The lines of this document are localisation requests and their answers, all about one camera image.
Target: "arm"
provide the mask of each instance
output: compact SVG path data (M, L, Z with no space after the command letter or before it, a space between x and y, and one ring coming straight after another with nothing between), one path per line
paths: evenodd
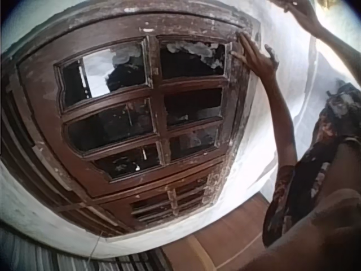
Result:
M270 58L259 52L256 45L244 34L240 34L245 55L236 52L231 54L244 62L262 81L271 108L272 123L278 153L278 167L295 165L297 162L296 144L294 142L294 129L292 119L278 87L276 71L279 65L273 49L265 46Z
M276 4L284 8L285 12L290 11L304 30L335 51L361 85L361 53L321 25L309 0L282 0Z

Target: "wooden window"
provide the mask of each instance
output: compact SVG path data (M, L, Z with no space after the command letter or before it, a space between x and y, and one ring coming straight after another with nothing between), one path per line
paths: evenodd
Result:
M6 161L55 212L96 234L129 233L210 203L237 144L248 73L228 52L253 23L170 1L176 12L153 0L140 1L137 14L117 16L123 2L105 17L72 13L23 47L2 80L26 126L14 136L8 131L22 122L2 117Z
M171 220L208 204L212 197L206 190L214 185L214 176L220 166L211 167L175 181L167 187L129 196L101 204L116 217L122 217L128 225L141 229Z
M79 31L88 33L86 28ZM226 54L231 44L164 31L130 38L138 31L132 28L124 40L108 45L105 39L89 50L89 41L78 40L71 57L62 50L62 44L76 38L68 34L52 42L56 54L45 47L34 58L53 58L55 76L51 65L42 62L24 77L39 127L91 197L159 180L188 168L191 160L193 166L201 164L228 149L236 110L230 99L236 92L230 88L235 74ZM26 60L21 73L34 62ZM59 93L37 85L35 76L42 76L44 84L55 83ZM41 108L48 109L47 115Z

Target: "person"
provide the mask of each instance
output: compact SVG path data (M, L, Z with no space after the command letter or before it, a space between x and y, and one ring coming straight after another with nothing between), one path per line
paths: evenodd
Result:
M273 2L329 45L361 85L361 53L325 29L308 0ZM241 270L361 270L360 91L346 84L329 93L311 147L298 161L275 52L266 45L266 57L247 35L238 39L244 54L231 54L265 87L278 154L274 197L263 226L267 250Z

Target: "forearm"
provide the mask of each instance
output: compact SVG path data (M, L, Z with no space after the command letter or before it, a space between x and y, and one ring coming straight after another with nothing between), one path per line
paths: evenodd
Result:
M297 162L297 154L294 127L289 109L279 89L276 76L262 78L261 80L270 104L279 167L294 165Z
M326 28L320 30L317 38L326 43L341 58L357 83L361 85L361 53L336 37Z

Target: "patterned clothing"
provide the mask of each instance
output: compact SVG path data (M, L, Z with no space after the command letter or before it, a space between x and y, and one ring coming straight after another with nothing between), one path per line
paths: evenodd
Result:
M274 197L263 225L266 247L314 209L338 145L349 143L361 150L361 92L346 84L337 94L328 95L310 149L295 166L287 165L278 171Z

